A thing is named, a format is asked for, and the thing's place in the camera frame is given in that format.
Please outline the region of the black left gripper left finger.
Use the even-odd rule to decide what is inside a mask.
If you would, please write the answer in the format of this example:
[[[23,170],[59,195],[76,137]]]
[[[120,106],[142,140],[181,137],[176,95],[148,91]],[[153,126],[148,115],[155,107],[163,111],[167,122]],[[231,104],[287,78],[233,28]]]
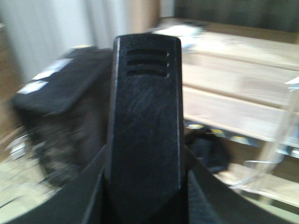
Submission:
[[[107,196],[104,146],[92,162],[53,197],[7,224],[102,224]]]

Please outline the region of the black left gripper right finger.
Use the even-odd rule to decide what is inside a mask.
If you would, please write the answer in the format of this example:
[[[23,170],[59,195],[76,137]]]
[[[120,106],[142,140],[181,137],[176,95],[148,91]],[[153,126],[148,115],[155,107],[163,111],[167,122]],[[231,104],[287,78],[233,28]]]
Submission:
[[[290,224],[253,204],[217,179],[185,147],[190,224]]]

